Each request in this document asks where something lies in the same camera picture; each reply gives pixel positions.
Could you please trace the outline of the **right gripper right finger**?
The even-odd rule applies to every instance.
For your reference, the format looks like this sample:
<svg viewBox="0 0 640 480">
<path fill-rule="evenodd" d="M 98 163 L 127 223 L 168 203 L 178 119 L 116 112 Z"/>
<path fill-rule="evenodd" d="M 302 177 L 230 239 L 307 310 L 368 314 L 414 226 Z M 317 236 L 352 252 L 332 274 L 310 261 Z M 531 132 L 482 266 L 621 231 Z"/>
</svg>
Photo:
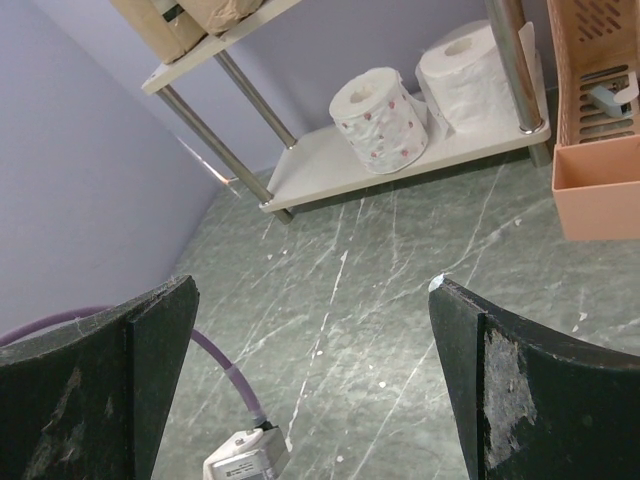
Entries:
<svg viewBox="0 0 640 480">
<path fill-rule="evenodd" d="M 472 479 L 636 479 L 639 359 L 445 278 L 429 316 Z"/>
</svg>

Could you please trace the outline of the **brown roll with cartoon print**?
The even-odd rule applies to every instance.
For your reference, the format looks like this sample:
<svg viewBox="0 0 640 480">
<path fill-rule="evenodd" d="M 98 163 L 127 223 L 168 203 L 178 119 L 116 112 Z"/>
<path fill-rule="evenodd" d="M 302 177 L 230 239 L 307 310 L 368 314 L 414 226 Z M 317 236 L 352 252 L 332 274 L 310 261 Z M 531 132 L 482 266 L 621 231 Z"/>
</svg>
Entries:
<svg viewBox="0 0 640 480">
<path fill-rule="evenodd" d="M 178 4 L 208 33 L 222 34 L 255 13 L 263 0 L 179 0 Z"/>
</svg>

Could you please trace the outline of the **brown roll with QR label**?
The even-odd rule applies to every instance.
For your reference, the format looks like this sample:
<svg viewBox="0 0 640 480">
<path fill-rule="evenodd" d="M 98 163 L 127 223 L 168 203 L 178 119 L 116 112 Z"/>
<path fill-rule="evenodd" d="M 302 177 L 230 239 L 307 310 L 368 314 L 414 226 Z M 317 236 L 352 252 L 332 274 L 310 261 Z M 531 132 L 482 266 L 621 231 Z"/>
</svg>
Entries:
<svg viewBox="0 0 640 480">
<path fill-rule="evenodd" d="M 110 4 L 164 64 L 184 57 L 207 35 L 178 1 L 111 0 Z"/>
</svg>

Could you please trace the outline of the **floral white roll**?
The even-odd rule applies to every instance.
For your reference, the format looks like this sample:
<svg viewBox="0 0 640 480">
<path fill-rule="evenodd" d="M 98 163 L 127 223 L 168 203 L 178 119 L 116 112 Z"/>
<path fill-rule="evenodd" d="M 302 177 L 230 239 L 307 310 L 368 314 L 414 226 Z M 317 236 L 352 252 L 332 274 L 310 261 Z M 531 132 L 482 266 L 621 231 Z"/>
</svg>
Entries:
<svg viewBox="0 0 640 480">
<path fill-rule="evenodd" d="M 366 170 L 396 173 L 426 150 L 426 104 L 416 100 L 390 67 L 373 68 L 347 82 L 329 114 Z"/>
</svg>

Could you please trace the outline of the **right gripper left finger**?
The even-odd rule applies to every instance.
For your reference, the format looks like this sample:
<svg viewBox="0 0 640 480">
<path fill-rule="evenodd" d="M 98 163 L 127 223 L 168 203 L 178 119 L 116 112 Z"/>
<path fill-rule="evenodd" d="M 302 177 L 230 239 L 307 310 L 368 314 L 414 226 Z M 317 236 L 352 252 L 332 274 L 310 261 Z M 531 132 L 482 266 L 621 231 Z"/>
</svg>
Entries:
<svg viewBox="0 0 640 480">
<path fill-rule="evenodd" d="M 184 275 L 3 335 L 2 478 L 151 478 L 198 305 Z"/>
</svg>

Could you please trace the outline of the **plain white paper roll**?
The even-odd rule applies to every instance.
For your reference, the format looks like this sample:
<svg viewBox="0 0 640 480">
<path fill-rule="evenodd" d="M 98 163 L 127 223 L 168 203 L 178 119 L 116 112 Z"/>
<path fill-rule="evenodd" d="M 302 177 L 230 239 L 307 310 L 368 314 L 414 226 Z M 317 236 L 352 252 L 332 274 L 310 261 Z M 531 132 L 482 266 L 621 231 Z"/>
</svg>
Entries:
<svg viewBox="0 0 640 480">
<path fill-rule="evenodd" d="M 488 20 L 463 25 L 426 50 L 415 70 L 430 112 L 455 133 L 519 119 Z"/>
</svg>

